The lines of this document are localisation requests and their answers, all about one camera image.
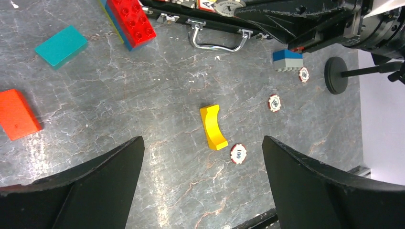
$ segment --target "yellow curved block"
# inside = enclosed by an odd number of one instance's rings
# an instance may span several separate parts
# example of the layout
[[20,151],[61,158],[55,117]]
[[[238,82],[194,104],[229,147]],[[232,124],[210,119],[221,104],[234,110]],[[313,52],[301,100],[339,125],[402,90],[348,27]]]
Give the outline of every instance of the yellow curved block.
[[219,105],[211,105],[200,108],[202,124],[205,135],[211,149],[220,150],[228,146],[228,141],[224,138],[218,126]]

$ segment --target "wooden block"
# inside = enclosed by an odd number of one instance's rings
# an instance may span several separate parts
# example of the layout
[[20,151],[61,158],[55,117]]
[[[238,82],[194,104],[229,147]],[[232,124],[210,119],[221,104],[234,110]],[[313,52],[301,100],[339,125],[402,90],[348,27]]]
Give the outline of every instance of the wooden block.
[[228,141],[222,135],[218,126],[219,105],[214,104],[200,108],[202,124],[207,136],[210,149],[220,150],[228,146]]
[[42,130],[22,93],[16,89],[0,93],[0,125],[11,141]]
[[69,25],[36,47],[35,51],[57,70],[86,47],[86,38],[73,25]]

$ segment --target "white sticker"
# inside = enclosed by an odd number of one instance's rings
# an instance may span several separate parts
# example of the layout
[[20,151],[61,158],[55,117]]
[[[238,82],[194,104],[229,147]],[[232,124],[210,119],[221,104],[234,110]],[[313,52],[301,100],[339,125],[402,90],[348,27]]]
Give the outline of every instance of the white sticker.
[[209,12],[215,12],[214,5],[215,5],[215,1],[198,0],[198,8],[200,10],[205,10],[205,11],[209,11]]

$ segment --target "poker chip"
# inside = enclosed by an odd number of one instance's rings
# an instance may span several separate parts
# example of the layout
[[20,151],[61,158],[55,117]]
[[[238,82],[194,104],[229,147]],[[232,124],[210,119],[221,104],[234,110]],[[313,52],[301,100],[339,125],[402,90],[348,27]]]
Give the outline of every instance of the poker chip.
[[268,108],[270,111],[277,112],[281,109],[281,101],[280,97],[276,94],[272,94],[268,99]]
[[243,0],[217,0],[214,4],[214,10],[221,16],[233,17],[236,9],[245,6],[246,3]]
[[306,83],[309,80],[309,72],[306,67],[301,68],[298,75],[299,75],[299,79],[303,83]]
[[235,164],[241,164],[246,159],[247,150],[242,144],[236,144],[231,149],[231,160]]
[[172,3],[176,3],[188,8],[195,8],[195,1],[194,0],[171,0]]

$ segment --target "teal block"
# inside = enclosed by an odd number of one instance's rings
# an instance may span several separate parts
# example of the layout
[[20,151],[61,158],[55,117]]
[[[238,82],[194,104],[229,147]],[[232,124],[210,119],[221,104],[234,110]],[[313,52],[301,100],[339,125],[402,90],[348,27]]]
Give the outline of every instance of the teal block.
[[69,25],[35,48],[35,51],[55,70],[87,47],[86,38]]

